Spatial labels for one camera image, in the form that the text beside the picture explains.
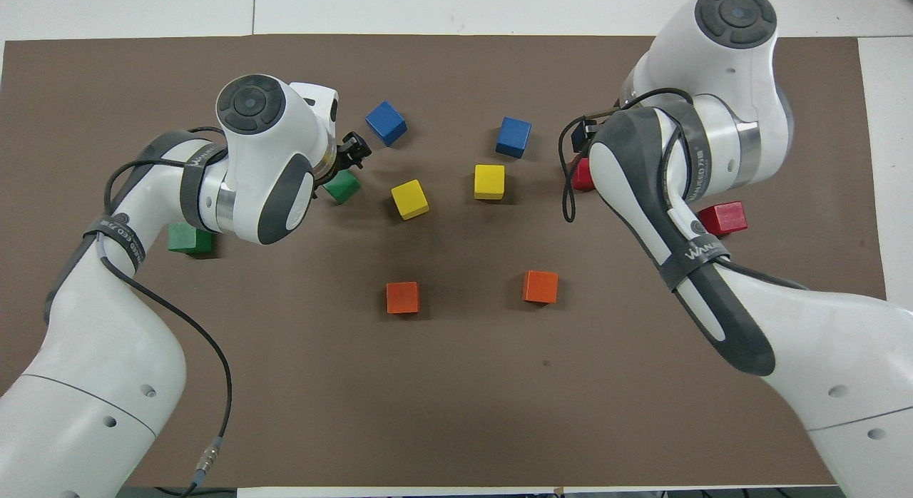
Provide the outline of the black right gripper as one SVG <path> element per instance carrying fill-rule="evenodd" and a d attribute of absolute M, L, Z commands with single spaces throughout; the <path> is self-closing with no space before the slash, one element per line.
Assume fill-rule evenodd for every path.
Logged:
<path fill-rule="evenodd" d="M 574 124 L 571 130 L 571 147 L 573 153 L 582 154 L 591 144 L 596 131 L 599 128 L 599 121 L 595 118 L 581 118 Z"/>

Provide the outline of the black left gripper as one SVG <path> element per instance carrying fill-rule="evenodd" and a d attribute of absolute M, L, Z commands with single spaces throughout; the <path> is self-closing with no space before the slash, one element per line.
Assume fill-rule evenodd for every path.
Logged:
<path fill-rule="evenodd" d="M 363 160 L 372 154 L 372 149 L 354 131 L 343 137 L 343 145 L 336 147 L 331 156 L 325 154 L 322 160 L 312 169 L 314 178 L 313 189 L 329 183 L 337 173 L 352 167 L 363 169 Z"/>

